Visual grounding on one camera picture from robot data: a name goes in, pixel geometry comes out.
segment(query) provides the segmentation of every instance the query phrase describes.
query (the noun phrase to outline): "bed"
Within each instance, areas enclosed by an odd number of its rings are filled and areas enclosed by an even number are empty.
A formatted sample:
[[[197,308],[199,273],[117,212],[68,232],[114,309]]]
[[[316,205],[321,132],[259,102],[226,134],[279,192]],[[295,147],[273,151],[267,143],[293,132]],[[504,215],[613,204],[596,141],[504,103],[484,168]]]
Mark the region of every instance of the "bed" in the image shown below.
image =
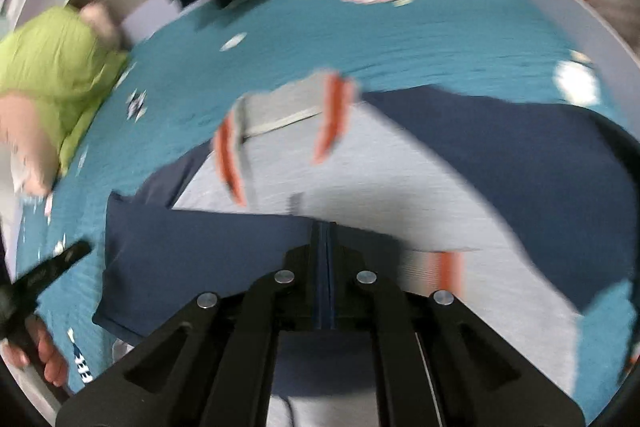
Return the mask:
[[[638,64],[582,2],[395,1],[236,0],[225,9],[209,3],[133,49],[132,68],[54,192],[50,223],[44,203],[23,211],[18,272],[50,255],[60,241],[86,235],[97,245],[43,295],[40,306],[69,360],[68,328],[94,375],[112,360],[114,338],[91,322],[101,296],[110,192],[132,194],[160,166],[210,139],[248,91],[271,90],[328,67],[356,78],[365,90],[438,84],[513,102],[564,103],[554,71],[578,51],[591,57],[601,79],[592,108],[638,136],[637,117],[625,110],[636,95],[630,79],[640,78]],[[590,36],[580,32],[586,25]],[[127,99],[135,90],[146,91],[146,113],[138,121],[127,120]],[[589,420],[617,389],[635,316],[630,288],[629,281],[610,287],[581,320],[573,397]],[[70,385],[82,387],[74,372]]]

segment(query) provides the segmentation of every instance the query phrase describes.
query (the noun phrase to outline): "metal screw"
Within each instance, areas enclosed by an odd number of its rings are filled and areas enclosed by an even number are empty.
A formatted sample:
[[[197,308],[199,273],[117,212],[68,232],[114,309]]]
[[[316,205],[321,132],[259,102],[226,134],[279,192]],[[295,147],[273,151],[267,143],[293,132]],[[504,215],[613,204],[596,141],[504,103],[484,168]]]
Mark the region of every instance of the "metal screw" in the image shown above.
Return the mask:
[[[362,284],[373,284],[378,279],[378,276],[375,272],[362,270],[361,272],[358,272],[356,279]]]
[[[291,270],[280,270],[273,276],[278,284],[289,284],[296,278],[295,274]]]
[[[215,293],[201,293],[196,302],[198,306],[207,310],[218,304],[218,296]]]
[[[433,300],[441,306],[449,306],[453,302],[453,295],[446,290],[438,290],[433,294]]]

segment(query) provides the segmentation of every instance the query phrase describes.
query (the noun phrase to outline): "black tool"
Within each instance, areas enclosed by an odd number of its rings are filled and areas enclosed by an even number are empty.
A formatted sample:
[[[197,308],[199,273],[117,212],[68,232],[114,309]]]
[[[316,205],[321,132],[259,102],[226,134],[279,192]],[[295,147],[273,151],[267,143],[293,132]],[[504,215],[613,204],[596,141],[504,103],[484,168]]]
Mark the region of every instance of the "black tool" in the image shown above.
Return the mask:
[[[66,402],[56,426],[263,426],[278,332],[318,329],[370,333],[383,427],[584,426],[580,408],[451,293],[404,293],[341,245],[329,264],[320,255],[296,248],[242,295],[197,296]]]
[[[25,321],[36,311],[41,293],[91,251],[88,241],[78,241],[59,255],[38,264],[13,284],[0,285],[0,339],[7,338],[20,347],[43,381],[46,381],[44,364],[40,362],[38,348]],[[68,400],[68,393],[61,387],[47,382],[47,388],[60,403]]]

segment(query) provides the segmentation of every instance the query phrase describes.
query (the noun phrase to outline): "human hand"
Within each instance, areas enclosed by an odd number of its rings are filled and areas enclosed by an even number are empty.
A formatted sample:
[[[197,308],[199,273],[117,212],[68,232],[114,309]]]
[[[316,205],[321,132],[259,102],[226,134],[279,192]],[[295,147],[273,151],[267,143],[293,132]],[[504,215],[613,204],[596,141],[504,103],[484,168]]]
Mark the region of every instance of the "human hand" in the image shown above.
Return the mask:
[[[65,385],[69,367],[65,357],[53,343],[45,323],[41,318],[33,316],[27,319],[26,326],[36,344],[40,361],[45,365],[44,378],[56,387]],[[4,356],[8,363],[19,369],[30,364],[25,352],[11,343],[4,346]]]

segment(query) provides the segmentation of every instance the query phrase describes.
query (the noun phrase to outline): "orange stripe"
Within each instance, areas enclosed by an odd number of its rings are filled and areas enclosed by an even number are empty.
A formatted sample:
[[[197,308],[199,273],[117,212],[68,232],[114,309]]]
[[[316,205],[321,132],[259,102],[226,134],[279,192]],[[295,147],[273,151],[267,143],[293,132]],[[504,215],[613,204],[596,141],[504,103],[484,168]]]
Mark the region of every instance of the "orange stripe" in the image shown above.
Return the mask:
[[[229,188],[232,197],[237,204],[246,206],[244,190],[242,190],[242,178],[236,166],[233,154],[233,122],[232,113],[228,114],[218,127],[214,136],[216,150],[216,170],[222,182]]]
[[[439,290],[438,282],[439,282],[439,267],[438,267],[438,254],[433,252],[425,252],[425,295],[431,295],[434,291]]]
[[[460,295],[462,290],[462,258],[458,252],[438,252],[440,254],[439,289],[447,290],[453,295]]]
[[[329,74],[324,86],[323,121],[316,141],[314,163],[322,163],[335,141],[345,134],[352,98],[351,83],[337,73]]]

